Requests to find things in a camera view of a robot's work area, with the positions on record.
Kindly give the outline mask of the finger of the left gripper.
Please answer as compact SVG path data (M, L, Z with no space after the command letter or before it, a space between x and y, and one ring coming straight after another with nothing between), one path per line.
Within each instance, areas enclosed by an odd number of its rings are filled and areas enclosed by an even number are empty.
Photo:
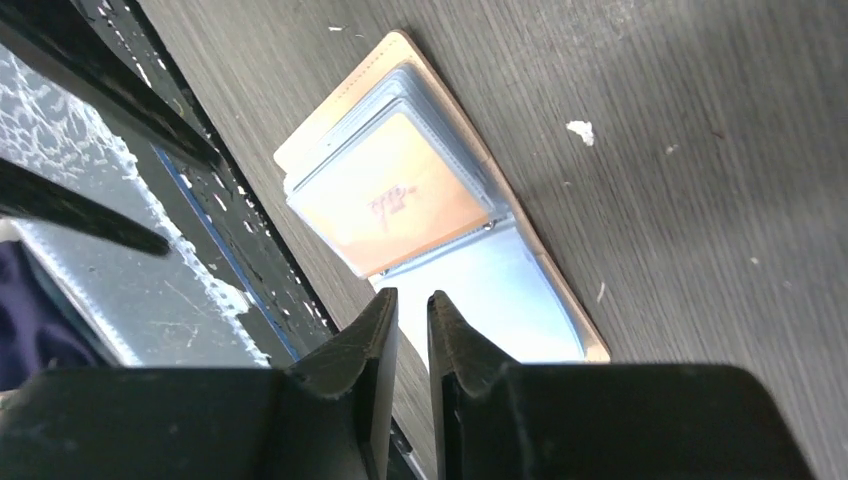
M47 222L152 256L170 253L162 235L5 158L1 160L1 215Z
M102 41L69 1L3 1L1 43L30 68L198 169L221 156Z

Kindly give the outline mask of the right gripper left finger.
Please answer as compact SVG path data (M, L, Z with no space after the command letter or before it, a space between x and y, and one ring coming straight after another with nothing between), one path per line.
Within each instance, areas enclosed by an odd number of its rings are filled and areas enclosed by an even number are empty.
M50 370L1 414L5 479L382 479L397 291L285 369Z

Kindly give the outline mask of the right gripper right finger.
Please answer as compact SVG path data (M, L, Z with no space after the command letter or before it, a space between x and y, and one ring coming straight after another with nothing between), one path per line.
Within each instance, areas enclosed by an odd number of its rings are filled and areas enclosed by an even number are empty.
M810 479L767 389L727 364L522 364L428 300L442 479Z

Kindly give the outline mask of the beige card holder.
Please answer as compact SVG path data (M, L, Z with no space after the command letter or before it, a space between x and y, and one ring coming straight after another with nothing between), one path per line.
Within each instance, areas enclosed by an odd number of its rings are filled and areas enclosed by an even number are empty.
M352 274L399 294L428 356L425 306L445 292L525 363L611 358L497 162L404 31L383 37L276 150L287 205Z

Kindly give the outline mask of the person in dark clothing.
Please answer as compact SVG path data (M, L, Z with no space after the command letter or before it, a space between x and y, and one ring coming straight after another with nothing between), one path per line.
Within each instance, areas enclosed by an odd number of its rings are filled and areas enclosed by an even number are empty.
M82 318L20 241L1 243L1 389L43 370L108 364Z

